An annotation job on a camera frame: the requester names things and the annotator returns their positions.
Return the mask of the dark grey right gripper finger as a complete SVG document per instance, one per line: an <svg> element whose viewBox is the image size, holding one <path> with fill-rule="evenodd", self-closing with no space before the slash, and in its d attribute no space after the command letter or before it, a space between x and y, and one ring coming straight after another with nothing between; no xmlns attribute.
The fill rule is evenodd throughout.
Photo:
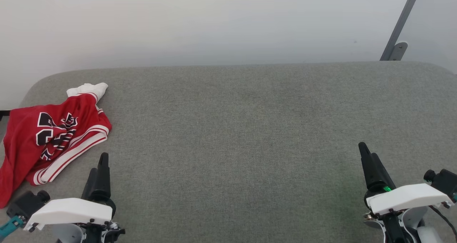
<svg viewBox="0 0 457 243"><path fill-rule="evenodd" d="M375 178L377 181L380 181L384 184L384 186L388 187L389 190L396 189L396 186L390 177L389 173L387 172L386 168L384 167L383 163L381 162L379 156L376 153L372 153L373 163L374 163L374 170L375 170Z"/></svg>
<svg viewBox="0 0 457 243"><path fill-rule="evenodd" d="M378 182L377 168L372 153L365 142L359 142L359 152L361 155L361 165L364 173L367 189L371 189Z"/></svg>

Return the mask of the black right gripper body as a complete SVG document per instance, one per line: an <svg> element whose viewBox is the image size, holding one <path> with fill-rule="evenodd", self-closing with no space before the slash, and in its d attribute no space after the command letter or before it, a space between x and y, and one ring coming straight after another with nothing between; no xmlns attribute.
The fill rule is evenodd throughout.
<svg viewBox="0 0 457 243"><path fill-rule="evenodd" d="M402 213L396 206L399 200L395 187L368 187L364 203L369 212L364 214L363 222L382 230L383 243L406 243L399 215Z"/></svg>

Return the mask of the grey metal pole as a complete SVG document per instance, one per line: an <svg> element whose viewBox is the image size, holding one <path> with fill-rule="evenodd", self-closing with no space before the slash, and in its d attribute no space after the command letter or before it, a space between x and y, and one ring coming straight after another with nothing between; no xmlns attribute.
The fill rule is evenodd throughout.
<svg viewBox="0 0 457 243"><path fill-rule="evenodd" d="M384 48L384 51L382 52L382 55L380 57L380 61L388 61L388 57L390 56L391 51L393 50L394 46L402 42L404 40L399 40L401 32L406 24L406 21L410 15L410 12L413 9L414 4L416 3L416 0L407 0L402 12L398 18L398 21L396 22L396 25L390 35L390 38L386 44L386 47Z"/></svg>

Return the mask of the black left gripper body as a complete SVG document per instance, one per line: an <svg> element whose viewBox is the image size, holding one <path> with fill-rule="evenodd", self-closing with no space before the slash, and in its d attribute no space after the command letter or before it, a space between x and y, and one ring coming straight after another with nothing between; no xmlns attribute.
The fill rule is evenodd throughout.
<svg viewBox="0 0 457 243"><path fill-rule="evenodd" d="M96 218L90 218L87 223L82 225L83 239L81 243L118 243L119 237L125 234L125 229L121 228L116 222L113 222L116 212L116 204L106 194L83 193L82 199L101 204L104 207L110 207L112 214L110 219L98 221Z"/></svg>

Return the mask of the grey fabric sofa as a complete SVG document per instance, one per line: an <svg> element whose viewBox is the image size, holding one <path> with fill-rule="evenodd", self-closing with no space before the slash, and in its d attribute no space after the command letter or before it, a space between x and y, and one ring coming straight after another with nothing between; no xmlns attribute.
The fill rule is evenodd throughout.
<svg viewBox="0 0 457 243"><path fill-rule="evenodd" d="M396 186L457 173L457 75L433 64L170 66L46 77L21 107L104 82L108 140L42 186L79 198L108 152L119 243L382 243L359 142Z"/></svg>

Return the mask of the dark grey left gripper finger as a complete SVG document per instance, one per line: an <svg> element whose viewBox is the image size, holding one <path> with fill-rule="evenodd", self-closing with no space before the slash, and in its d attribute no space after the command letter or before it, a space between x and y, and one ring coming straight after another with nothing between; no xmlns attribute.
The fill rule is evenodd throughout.
<svg viewBox="0 0 457 243"><path fill-rule="evenodd" d="M98 175L98 169L97 168L92 168L89 173L89 177L85 183L84 190L82 194L92 194L93 191L95 190L95 186L97 183L97 175Z"/></svg>
<svg viewBox="0 0 457 243"><path fill-rule="evenodd" d="M111 194L109 154L106 152L101 154L98 162L94 191L96 194Z"/></svg>

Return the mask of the red Bulls basketball jersey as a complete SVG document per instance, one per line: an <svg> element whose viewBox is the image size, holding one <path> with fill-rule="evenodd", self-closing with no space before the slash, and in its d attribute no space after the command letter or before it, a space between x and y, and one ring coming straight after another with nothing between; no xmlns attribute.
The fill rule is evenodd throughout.
<svg viewBox="0 0 457 243"><path fill-rule="evenodd" d="M108 139L112 125L98 107L108 85L83 84L67 90L59 105L36 105L10 112L0 167L0 209L23 181L52 182L90 148Z"/></svg>

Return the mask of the grey metal bracket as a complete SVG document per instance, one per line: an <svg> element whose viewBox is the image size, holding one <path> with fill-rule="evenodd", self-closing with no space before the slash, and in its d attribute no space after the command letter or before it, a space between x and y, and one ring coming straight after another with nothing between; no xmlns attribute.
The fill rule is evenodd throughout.
<svg viewBox="0 0 457 243"><path fill-rule="evenodd" d="M388 61L400 61L408 48L408 43L402 41L397 43L388 57Z"/></svg>

